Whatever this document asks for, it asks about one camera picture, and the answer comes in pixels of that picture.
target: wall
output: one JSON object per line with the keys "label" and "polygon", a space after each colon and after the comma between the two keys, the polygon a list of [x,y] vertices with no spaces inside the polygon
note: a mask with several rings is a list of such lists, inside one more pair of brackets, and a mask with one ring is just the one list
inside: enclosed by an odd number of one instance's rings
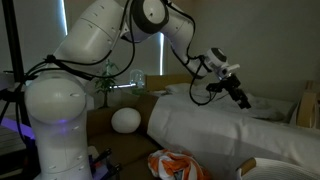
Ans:
{"label": "wall", "polygon": [[[65,36],[60,1],[14,1],[24,70],[28,71],[52,54]],[[0,71],[12,70],[11,57],[0,3]]]}
{"label": "wall", "polygon": [[[237,74],[245,90],[296,101],[306,80],[320,80],[320,1],[190,0],[189,4],[193,7],[186,12],[197,23],[190,54],[220,47],[230,64],[241,65]],[[168,73],[186,72],[180,67],[177,71],[180,64],[173,59],[168,53],[174,62]]]}

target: bed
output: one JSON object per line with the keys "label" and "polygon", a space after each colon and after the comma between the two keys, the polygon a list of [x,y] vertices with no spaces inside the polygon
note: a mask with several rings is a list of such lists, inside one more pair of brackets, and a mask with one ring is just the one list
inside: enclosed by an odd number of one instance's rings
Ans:
{"label": "bed", "polygon": [[[247,94],[253,105],[247,111],[239,110],[223,93],[218,101],[197,106],[181,92],[190,82],[189,75],[146,77],[147,90],[159,97],[147,133],[162,147],[191,152],[218,179],[234,179],[237,167],[251,157],[280,160],[320,174],[314,84],[307,86],[298,106]],[[200,90],[192,93],[205,100]]]}

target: lamp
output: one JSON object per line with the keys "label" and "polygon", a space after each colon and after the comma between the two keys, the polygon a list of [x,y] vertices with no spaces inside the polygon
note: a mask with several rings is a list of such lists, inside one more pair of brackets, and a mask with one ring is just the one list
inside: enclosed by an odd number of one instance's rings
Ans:
{"label": "lamp", "polygon": [[136,86],[138,88],[144,87],[144,73],[139,69],[134,69],[130,71],[130,85]]}

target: black cable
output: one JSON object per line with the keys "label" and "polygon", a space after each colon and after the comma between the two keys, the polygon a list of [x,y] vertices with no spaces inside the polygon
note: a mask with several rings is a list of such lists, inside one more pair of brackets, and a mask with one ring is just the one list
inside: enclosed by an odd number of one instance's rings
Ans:
{"label": "black cable", "polygon": [[[201,67],[202,67],[202,61],[201,61],[200,65],[199,65],[199,67],[198,67],[198,69],[197,69],[197,71],[196,71],[196,74],[199,73]],[[193,98],[193,96],[192,96],[192,86],[193,86],[195,80],[196,80],[196,76],[193,76],[192,81],[191,81],[191,85],[190,85],[190,88],[189,88],[189,96],[190,96],[190,99],[191,99],[195,104],[197,104],[198,106],[207,105],[208,103],[210,103],[210,102],[212,101],[212,94],[211,94],[211,92],[208,91],[210,97],[209,97],[209,100],[208,100],[207,102],[204,102],[204,103],[200,103],[200,102],[196,101],[196,100]]]}
{"label": "black cable", "polygon": [[21,131],[19,103],[16,103],[16,105],[15,105],[15,112],[16,112],[16,123],[17,123],[17,127],[18,127],[19,136],[20,136],[22,142],[27,146],[26,139],[24,138],[22,131]]}
{"label": "black cable", "polygon": [[26,73],[26,76],[28,76],[32,71],[42,67],[43,65],[46,65],[47,63],[45,61],[42,61],[38,64],[36,64],[35,66],[33,66],[27,73]]}
{"label": "black cable", "polygon": [[226,97],[226,96],[228,96],[228,95],[230,95],[230,94],[229,94],[229,93],[227,93],[227,94],[225,94],[225,95],[223,95],[223,96],[219,97],[218,99],[214,100],[213,102],[219,101],[220,99],[223,99],[223,98],[225,98],[225,97]]}
{"label": "black cable", "polygon": [[[186,14],[186,13],[178,10],[178,9],[175,8],[175,7],[173,7],[173,6],[172,6],[172,2],[169,3],[168,0],[163,0],[163,1],[164,1],[164,3],[165,3],[170,9],[172,9],[173,11],[179,13],[180,15],[188,18],[188,19],[193,23],[193,34],[192,34],[192,38],[191,38],[191,41],[192,41],[192,39],[193,39],[193,37],[194,37],[194,34],[195,34],[195,32],[196,32],[196,22],[195,22],[195,20],[194,20],[190,15],[188,15],[188,14]],[[189,59],[195,60],[195,59],[198,59],[198,56],[196,56],[196,57],[191,57],[191,56],[189,55],[189,48],[190,48],[190,45],[191,45],[191,41],[190,41],[190,43],[188,44],[188,47],[187,47],[187,56],[188,56],[188,60],[189,60]]]}
{"label": "black cable", "polygon": [[29,76],[34,76],[38,74],[39,72],[44,72],[44,71],[59,71],[62,70],[61,68],[46,68],[46,69],[38,69],[34,72],[32,72]]}
{"label": "black cable", "polygon": [[[123,28],[124,19],[125,19],[125,15],[126,15],[126,11],[127,11],[128,5],[129,5],[129,1],[130,0],[127,0],[127,2],[125,4],[125,7],[124,7],[124,10],[123,10],[123,13],[122,13],[120,26],[119,26],[119,31],[121,31],[122,28]],[[93,63],[79,63],[79,62],[63,60],[63,59],[56,59],[56,60],[64,62],[64,63],[75,64],[75,65],[93,66],[93,65],[96,65],[96,64],[99,64],[99,63],[102,63],[103,61],[105,61],[110,56],[111,53],[112,53],[112,50],[109,50],[109,52],[102,59],[100,59],[99,61],[93,62]]]}
{"label": "black cable", "polygon": [[[124,12],[122,14],[122,19],[121,19],[121,25],[120,25],[120,29],[121,30],[123,28],[123,24],[124,24],[124,19],[125,19],[125,13],[127,11],[127,8],[128,8],[128,5],[129,5],[129,1],[130,0],[127,0],[126,2],[126,5],[125,5],[125,9],[124,9]],[[129,28],[130,28],[130,36],[131,36],[131,40],[132,40],[132,57],[131,57],[131,60],[130,62],[128,63],[128,65],[122,70],[120,71],[119,73],[116,73],[114,75],[108,75],[108,76],[98,76],[98,75],[94,75],[94,74],[90,74],[90,73],[86,73],[86,72],[83,72],[83,71],[78,71],[78,70],[75,70],[75,69],[72,69],[72,68],[69,68],[68,66],[64,65],[62,62],[64,63],[70,63],[70,64],[77,64],[77,65],[95,65],[95,64],[98,64],[102,61],[104,61],[110,54],[112,51],[109,51],[108,54],[101,60],[95,62],[95,63],[78,63],[78,62],[73,62],[73,61],[68,61],[68,60],[61,60],[61,59],[55,59],[57,61],[60,61],[61,63],[58,63],[58,62],[55,62],[55,61],[50,61],[50,63],[55,63],[56,65],[58,65],[59,67],[61,67],[63,70],[66,70],[71,73],[71,74],[74,74],[76,76],[80,76],[84,79],[88,79],[88,77],[90,77],[91,79],[92,78],[115,78],[121,74],[123,74],[125,71],[127,71],[131,64],[133,63],[133,60],[134,60],[134,57],[135,57],[135,42],[134,42],[134,36],[133,36],[133,32],[132,32],[132,14],[131,14],[131,11],[132,9],[130,9],[130,14],[129,14]]]}
{"label": "black cable", "polygon": [[6,104],[5,104],[4,107],[3,107],[3,110],[2,110],[1,115],[0,115],[0,126],[1,126],[2,120],[3,120],[3,118],[4,118],[4,114],[6,113],[9,105],[10,105],[10,102],[7,101]]}

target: metal stand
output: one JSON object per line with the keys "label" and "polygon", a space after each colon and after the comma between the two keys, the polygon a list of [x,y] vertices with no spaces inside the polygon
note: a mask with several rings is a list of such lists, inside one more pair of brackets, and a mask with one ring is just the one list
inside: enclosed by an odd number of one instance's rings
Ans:
{"label": "metal stand", "polygon": [[102,152],[95,160],[92,160],[92,156],[89,156],[89,162],[91,166],[91,173],[94,180],[119,180],[120,171],[122,170],[121,164],[112,165],[110,162],[110,156],[112,151],[110,148]]}
{"label": "metal stand", "polygon": [[[23,61],[21,56],[19,34],[18,34],[18,28],[17,28],[15,11],[14,11],[14,1],[2,0],[2,6],[3,6],[3,12],[4,12],[4,18],[5,18],[9,48],[10,48],[14,80],[16,83],[24,83],[25,75],[23,70]],[[29,122],[29,118],[28,118],[28,114],[27,114],[27,110],[24,102],[24,93],[21,92],[18,95],[13,94],[12,97],[13,98],[8,98],[8,99],[10,102],[15,102],[19,105],[22,123],[27,126],[30,126],[30,122]],[[29,164],[28,168],[32,167],[32,169],[35,168],[35,169],[39,169],[40,171],[35,142],[34,140],[28,137],[24,137],[24,138],[26,140],[25,141],[26,148],[27,148],[26,153],[27,153],[28,164]]]}

